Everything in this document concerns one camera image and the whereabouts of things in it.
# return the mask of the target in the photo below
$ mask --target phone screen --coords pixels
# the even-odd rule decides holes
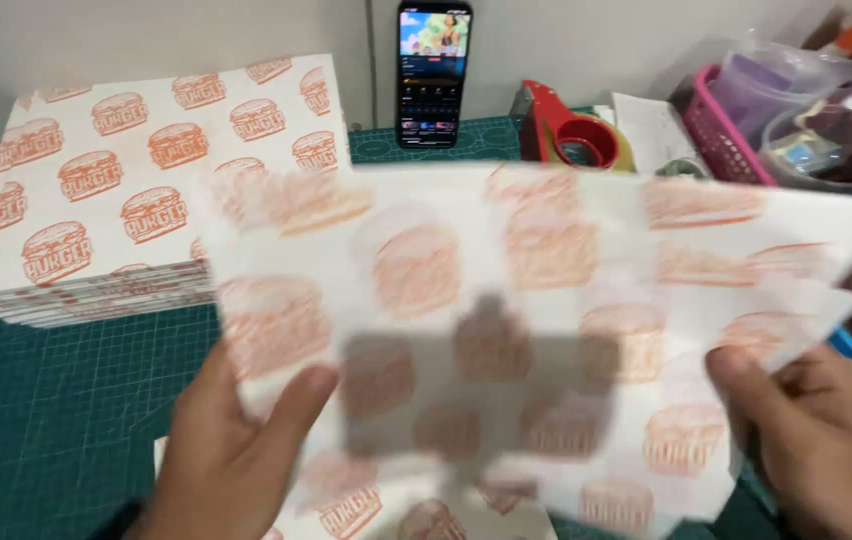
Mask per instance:
[[[471,19],[466,3],[399,6],[396,139],[401,146],[456,144]]]

